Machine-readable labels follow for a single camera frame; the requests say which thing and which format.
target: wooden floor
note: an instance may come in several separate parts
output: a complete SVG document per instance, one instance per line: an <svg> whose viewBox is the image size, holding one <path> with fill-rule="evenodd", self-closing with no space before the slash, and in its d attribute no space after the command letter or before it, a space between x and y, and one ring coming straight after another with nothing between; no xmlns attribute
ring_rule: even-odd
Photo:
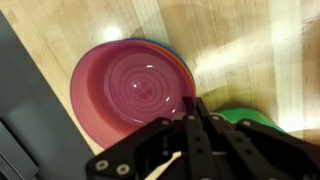
<svg viewBox="0 0 320 180"><path fill-rule="evenodd" d="M320 1L0 0L0 9L95 153L70 79L89 49L128 37L178 51L210 110L253 107L320 144Z"/></svg>

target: screw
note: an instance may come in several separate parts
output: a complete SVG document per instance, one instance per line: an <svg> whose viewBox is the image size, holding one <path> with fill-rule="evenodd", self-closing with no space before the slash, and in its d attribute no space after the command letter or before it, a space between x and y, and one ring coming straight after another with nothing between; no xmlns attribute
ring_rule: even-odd
<svg viewBox="0 0 320 180"><path fill-rule="evenodd" d="M165 125L165 126L169 125L169 121L167 121L167 120L163 120L161 123L162 123L162 125Z"/></svg>
<svg viewBox="0 0 320 180"><path fill-rule="evenodd" d="M250 126L251 125L251 123L249 121L243 121L242 124L245 125L245 126Z"/></svg>
<svg viewBox="0 0 320 180"><path fill-rule="evenodd" d="M218 121L220 118L219 116L212 116L212 119Z"/></svg>
<svg viewBox="0 0 320 180"><path fill-rule="evenodd" d="M190 120L195 120L195 119L196 119L196 118L195 118L194 116L192 116L192 115L188 116L188 118L189 118Z"/></svg>
<svg viewBox="0 0 320 180"><path fill-rule="evenodd" d="M96 170L102 171L107 169L109 166L109 162L106 160L100 160L96 163Z"/></svg>
<svg viewBox="0 0 320 180"><path fill-rule="evenodd" d="M123 176L123 175L126 175L128 174L130 171L130 166L128 164L120 164L118 167L117 167L117 173L120 175L120 176Z"/></svg>

